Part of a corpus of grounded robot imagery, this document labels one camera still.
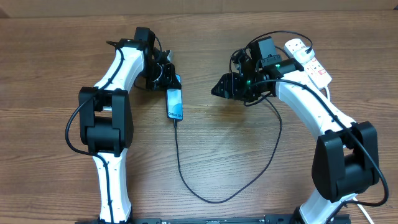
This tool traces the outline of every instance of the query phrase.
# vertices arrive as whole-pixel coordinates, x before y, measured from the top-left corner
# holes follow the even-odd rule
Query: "white connector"
[[[328,86],[331,76],[315,58],[313,49],[308,54],[308,47],[298,38],[286,42],[284,49],[289,56],[303,65],[305,72],[319,90]]]

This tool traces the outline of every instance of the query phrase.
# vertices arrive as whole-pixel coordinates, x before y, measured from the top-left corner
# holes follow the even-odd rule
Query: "phone screen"
[[[180,75],[175,75],[181,83]],[[166,92],[167,117],[182,121],[182,94],[179,89],[168,89]]]

